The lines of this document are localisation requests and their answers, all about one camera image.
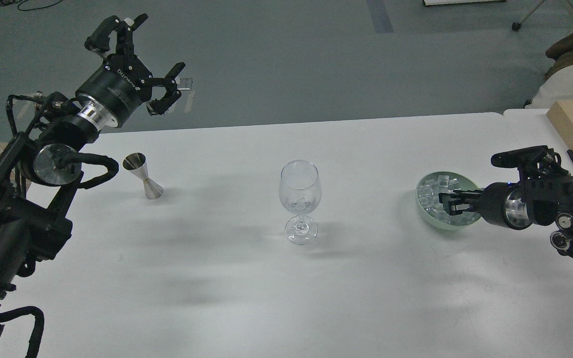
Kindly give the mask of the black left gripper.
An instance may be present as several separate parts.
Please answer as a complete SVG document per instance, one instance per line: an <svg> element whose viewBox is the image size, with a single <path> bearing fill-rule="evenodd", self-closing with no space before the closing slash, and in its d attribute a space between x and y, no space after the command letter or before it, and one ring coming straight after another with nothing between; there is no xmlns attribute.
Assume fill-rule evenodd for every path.
<svg viewBox="0 0 573 358"><path fill-rule="evenodd" d="M180 97L177 77L184 70L184 62L176 63L163 78L154 78L152 72L136 59L133 32L149 18L144 13L135 19L120 20L112 15L105 18L86 39L85 48L103 59L98 68L76 91L80 102L93 100L113 116L109 127L121 128L143 102L148 113L164 115ZM116 33L116 46L110 51L110 35ZM150 99L152 88L165 88L160 99Z"/></svg>

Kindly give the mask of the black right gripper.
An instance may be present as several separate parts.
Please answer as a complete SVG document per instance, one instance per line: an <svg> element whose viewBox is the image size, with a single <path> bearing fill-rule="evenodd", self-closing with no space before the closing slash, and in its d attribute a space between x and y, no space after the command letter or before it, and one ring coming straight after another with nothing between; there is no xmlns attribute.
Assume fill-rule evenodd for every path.
<svg viewBox="0 0 573 358"><path fill-rule="evenodd" d="M527 229L532 225L523 201L523 190L515 183L496 182L486 188L456 189L438 195L444 211L451 217L482 217L489 224L514 230ZM476 206L463 202L477 199L479 203Z"/></svg>

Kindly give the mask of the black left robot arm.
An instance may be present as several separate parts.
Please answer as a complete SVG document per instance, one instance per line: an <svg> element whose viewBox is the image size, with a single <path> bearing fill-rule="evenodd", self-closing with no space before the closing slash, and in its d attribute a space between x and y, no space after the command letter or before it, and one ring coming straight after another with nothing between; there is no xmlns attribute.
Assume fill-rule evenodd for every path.
<svg viewBox="0 0 573 358"><path fill-rule="evenodd" d="M180 97L176 63L157 78L134 52L133 34L148 19L110 16L86 39L86 49L102 64L73 98L10 95L6 115L13 138L0 154L0 302L16 289L16 276L28 277L38 262L52 260L72 235L66 217L80 189L113 179L118 161L82 153L104 127L120 128L141 105L150 115L163 115ZM45 315L35 306L0 312L4 323L32 316L26 356L38 356Z"/></svg>

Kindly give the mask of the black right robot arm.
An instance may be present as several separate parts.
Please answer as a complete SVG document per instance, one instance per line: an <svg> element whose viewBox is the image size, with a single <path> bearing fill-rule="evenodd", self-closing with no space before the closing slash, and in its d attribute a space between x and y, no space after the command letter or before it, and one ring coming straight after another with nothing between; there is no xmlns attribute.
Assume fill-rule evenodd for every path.
<svg viewBox="0 0 573 358"><path fill-rule="evenodd" d="M491 164L516 168L519 181L440 193L444 211L452 216L477 213L489 224L513 230L555 224L551 245L573 259L573 176L562 168L559 154L545 145L534 146L495 154Z"/></svg>

